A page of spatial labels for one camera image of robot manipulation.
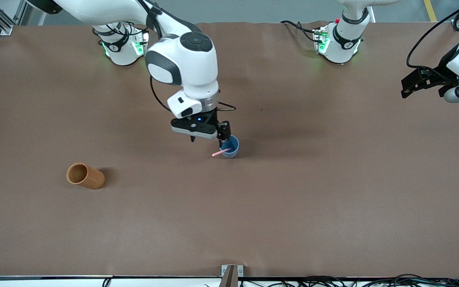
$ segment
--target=pink stick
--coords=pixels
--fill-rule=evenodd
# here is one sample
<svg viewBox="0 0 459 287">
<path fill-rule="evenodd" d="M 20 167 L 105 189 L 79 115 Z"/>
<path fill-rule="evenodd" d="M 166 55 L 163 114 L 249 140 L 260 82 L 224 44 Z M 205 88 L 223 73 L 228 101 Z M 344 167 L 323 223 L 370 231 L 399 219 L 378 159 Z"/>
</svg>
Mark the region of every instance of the pink stick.
<svg viewBox="0 0 459 287">
<path fill-rule="evenodd" d="M 213 153 L 212 156 L 218 156 L 218 155 L 220 155 L 220 154 L 222 154 L 222 153 L 225 153 L 225 152 L 227 152 L 227 151 L 229 151 L 229 150 L 232 150 L 232 149 L 223 149 L 222 151 Z"/>
</svg>

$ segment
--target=yellow tape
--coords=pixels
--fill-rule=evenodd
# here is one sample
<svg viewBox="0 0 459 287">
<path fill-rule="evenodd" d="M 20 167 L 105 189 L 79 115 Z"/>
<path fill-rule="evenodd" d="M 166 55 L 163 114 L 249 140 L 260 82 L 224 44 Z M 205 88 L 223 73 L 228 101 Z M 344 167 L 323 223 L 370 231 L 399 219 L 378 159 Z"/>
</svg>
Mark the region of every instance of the yellow tape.
<svg viewBox="0 0 459 287">
<path fill-rule="evenodd" d="M 437 22 L 437 17 L 435 16 L 435 11 L 433 11 L 432 2 L 430 0 L 424 0 L 424 5 L 426 6 L 426 11 L 430 17 L 431 22 Z"/>
</svg>

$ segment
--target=brown tabletop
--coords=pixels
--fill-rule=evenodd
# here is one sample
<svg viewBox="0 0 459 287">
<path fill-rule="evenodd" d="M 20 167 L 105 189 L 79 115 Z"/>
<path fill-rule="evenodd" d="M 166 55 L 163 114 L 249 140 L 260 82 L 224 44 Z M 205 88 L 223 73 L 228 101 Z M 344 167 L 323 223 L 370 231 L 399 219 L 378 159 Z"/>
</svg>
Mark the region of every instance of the brown tabletop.
<svg viewBox="0 0 459 287">
<path fill-rule="evenodd" d="M 201 24 L 237 106 L 219 116 L 241 142 L 232 160 L 171 131 L 144 59 L 112 64 L 88 26 L 15 27 L 0 40 L 0 275 L 240 263 L 250 276 L 459 277 L 459 104 L 400 95 L 431 25 L 370 24 L 339 65 L 282 24 Z M 434 67 L 458 40 L 443 25 L 412 62 Z M 107 185 L 69 184 L 79 161 Z"/>
</svg>

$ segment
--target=wooden cup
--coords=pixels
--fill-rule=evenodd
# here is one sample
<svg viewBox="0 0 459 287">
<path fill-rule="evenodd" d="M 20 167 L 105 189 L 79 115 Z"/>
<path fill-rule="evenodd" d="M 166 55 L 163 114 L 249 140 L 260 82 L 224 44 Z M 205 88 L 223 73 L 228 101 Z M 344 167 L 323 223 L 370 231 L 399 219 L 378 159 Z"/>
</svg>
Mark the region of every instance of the wooden cup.
<svg viewBox="0 0 459 287">
<path fill-rule="evenodd" d="M 100 189 L 104 185 L 104 174 L 82 162 L 74 163 L 67 170 L 67 180 L 71 184 L 87 189 Z"/>
</svg>

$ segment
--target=gray floor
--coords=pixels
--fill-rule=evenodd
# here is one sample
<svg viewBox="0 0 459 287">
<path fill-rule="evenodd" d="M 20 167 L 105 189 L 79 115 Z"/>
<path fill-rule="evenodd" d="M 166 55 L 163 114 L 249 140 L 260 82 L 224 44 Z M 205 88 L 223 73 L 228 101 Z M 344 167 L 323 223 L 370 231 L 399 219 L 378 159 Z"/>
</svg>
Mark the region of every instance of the gray floor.
<svg viewBox="0 0 459 287">
<path fill-rule="evenodd" d="M 167 11 L 189 22 L 269 22 L 282 20 L 314 22 L 334 20 L 342 8 L 336 0 L 157 0 Z M 432 0 L 438 20 L 459 8 L 459 0 Z M 423 0 L 403 0 L 397 4 L 374 7 L 377 22 L 430 21 Z M 66 11 L 47 15 L 45 25 L 80 25 Z"/>
</svg>

